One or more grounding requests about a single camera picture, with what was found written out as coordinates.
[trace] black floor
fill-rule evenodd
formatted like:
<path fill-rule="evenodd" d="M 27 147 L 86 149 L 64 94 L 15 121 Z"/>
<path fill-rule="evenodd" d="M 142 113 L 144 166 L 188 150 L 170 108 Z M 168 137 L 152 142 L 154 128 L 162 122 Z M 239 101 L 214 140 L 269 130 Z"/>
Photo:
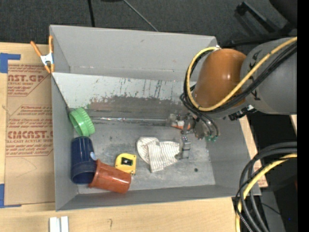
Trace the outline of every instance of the black floor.
<path fill-rule="evenodd" d="M 220 45 L 230 39 L 248 36 L 234 17 L 236 6 L 243 1 L 277 26 L 286 23 L 268 0 L 90 1 L 94 21 L 91 21 L 87 0 L 0 0 L 0 42 L 29 43 L 34 40 L 46 44 L 50 24 L 85 27 L 94 24 L 98 28 L 211 35 Z M 258 25 L 255 26 L 254 30 L 263 32 Z M 236 49 L 248 54 L 255 46 L 244 45 Z M 249 119 L 258 148 L 296 139 L 288 116 L 256 113 Z"/>

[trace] gray metal surface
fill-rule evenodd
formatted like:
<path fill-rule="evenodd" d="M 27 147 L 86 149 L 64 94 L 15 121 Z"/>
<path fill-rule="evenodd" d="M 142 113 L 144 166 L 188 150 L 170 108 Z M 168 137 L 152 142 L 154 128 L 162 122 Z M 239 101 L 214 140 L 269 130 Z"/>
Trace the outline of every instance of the gray metal surface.
<path fill-rule="evenodd" d="M 77 186 L 70 181 L 70 143 L 73 128 L 69 122 L 66 104 L 52 78 L 53 143 L 55 166 L 56 210 L 77 194 Z"/>
<path fill-rule="evenodd" d="M 191 59 L 217 45 L 213 36 L 137 30 L 51 25 L 50 34 L 56 72 L 153 80 L 182 81 Z"/>
<path fill-rule="evenodd" d="M 137 155 L 136 175 L 132 178 L 130 191 L 215 184 L 206 142 L 197 140 L 193 134 L 188 135 L 188 139 L 192 141 L 189 159 L 178 160 L 161 171 L 151 173 L 149 164 L 137 152 L 136 142 L 140 137 L 146 136 L 156 137 L 161 142 L 180 143 L 179 129 L 113 121 L 96 123 L 95 127 L 96 133 L 90 138 L 96 157 L 102 162 L 114 166 L 116 157 L 122 153 Z M 79 186 L 79 193 L 96 192 L 104 191 Z"/>
<path fill-rule="evenodd" d="M 249 159 L 238 121 L 218 121 L 221 136 L 207 148 L 205 141 L 190 135 L 193 142 L 190 158 L 179 160 L 161 172 L 151 174 L 149 166 L 138 158 L 132 190 L 126 195 L 101 190 L 102 193 L 96 193 L 95 189 L 89 193 L 85 186 L 78 187 L 80 194 L 77 194 L 77 186 L 69 175 L 70 141 L 77 135 L 67 118 L 66 103 L 68 109 L 84 106 L 91 116 L 113 116 L 112 121 L 94 120 L 97 132 L 91 136 L 97 157 L 110 165 L 120 153 L 136 153 L 135 143 L 140 136 L 180 140 L 180 131 L 164 123 L 150 126 L 125 123 L 121 118 L 164 121 L 171 111 L 182 107 L 177 99 L 187 66 L 199 50 L 216 45 L 214 37 L 63 26 L 51 26 L 51 34 L 58 42 L 55 44 L 58 73 L 53 74 L 59 88 L 53 88 L 54 130 L 61 128 L 54 136 L 57 210 L 236 194 L 241 169 Z M 63 54 L 60 60 L 66 59 L 64 63 L 58 62 L 59 53 Z M 147 83 L 150 88 L 143 90 Z M 130 94 L 122 88 L 131 90 Z"/>

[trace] yellow cable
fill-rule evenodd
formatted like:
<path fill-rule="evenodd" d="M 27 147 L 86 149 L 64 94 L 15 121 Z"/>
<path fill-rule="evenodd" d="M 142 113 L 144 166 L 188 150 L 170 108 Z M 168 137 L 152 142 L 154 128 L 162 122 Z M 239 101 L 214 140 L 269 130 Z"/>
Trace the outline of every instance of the yellow cable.
<path fill-rule="evenodd" d="M 249 191 L 251 190 L 251 188 L 254 186 L 254 184 L 263 176 L 265 175 L 269 170 L 273 169 L 274 167 L 276 167 L 277 165 L 287 161 L 288 159 L 284 159 L 284 158 L 297 158 L 297 154 L 293 153 L 293 154 L 289 154 L 286 155 L 284 157 L 281 157 L 280 159 L 282 160 L 276 160 L 270 164 L 268 164 L 261 172 L 259 172 L 247 185 L 246 189 L 243 191 L 243 196 L 244 199 L 246 199 L 247 194 L 249 193 Z M 239 212 L 242 211 L 242 204 L 241 201 L 239 200 L 238 205 L 237 205 L 237 209 L 239 210 Z M 238 215 L 238 213 L 236 213 L 236 218 L 235 218 L 235 226 L 236 226 L 236 231 L 240 232 L 240 217 Z"/>
<path fill-rule="evenodd" d="M 248 73 L 247 75 L 237 84 L 237 86 L 226 96 L 224 97 L 220 102 L 218 102 L 217 104 L 210 106 L 210 107 L 201 107 L 193 98 L 191 91 L 190 91 L 190 73 L 191 73 L 191 69 L 192 66 L 194 64 L 194 62 L 196 61 L 196 59 L 205 52 L 206 49 L 200 51 L 191 61 L 188 70 L 187 70 L 187 77 L 186 77 L 186 89 L 187 89 L 187 93 L 188 93 L 188 97 L 190 102 L 192 103 L 192 105 L 197 108 L 198 110 L 202 111 L 202 112 L 208 112 L 211 111 L 213 109 L 218 108 L 219 106 L 223 105 L 225 102 L 227 102 L 240 88 L 241 86 L 253 75 L 253 73 L 266 61 L 268 60 L 272 55 L 274 55 L 276 52 L 280 51 L 282 48 L 284 48 L 285 46 L 293 43 L 297 41 L 297 37 L 294 37 L 292 39 L 287 40 L 286 42 L 280 44 L 279 46 L 277 46 L 276 48 L 274 48 L 271 52 L 267 53 Z"/>

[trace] yellow tape measure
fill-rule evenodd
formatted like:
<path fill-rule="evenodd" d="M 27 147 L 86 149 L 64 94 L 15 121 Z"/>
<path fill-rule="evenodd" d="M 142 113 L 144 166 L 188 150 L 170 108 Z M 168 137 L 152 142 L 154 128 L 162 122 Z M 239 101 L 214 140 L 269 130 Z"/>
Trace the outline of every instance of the yellow tape measure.
<path fill-rule="evenodd" d="M 135 174 L 136 170 L 136 155 L 123 153 L 117 156 L 115 168 L 129 174 Z"/>

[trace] striped towel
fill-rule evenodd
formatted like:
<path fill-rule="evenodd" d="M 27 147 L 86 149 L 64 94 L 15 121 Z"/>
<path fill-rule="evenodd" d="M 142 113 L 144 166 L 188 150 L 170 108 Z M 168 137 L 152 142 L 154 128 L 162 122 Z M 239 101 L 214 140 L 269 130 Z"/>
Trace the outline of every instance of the striped towel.
<path fill-rule="evenodd" d="M 177 162 L 180 144 L 172 141 L 160 142 L 155 137 L 141 137 L 137 141 L 140 157 L 150 165 L 150 171 L 156 172 Z"/>

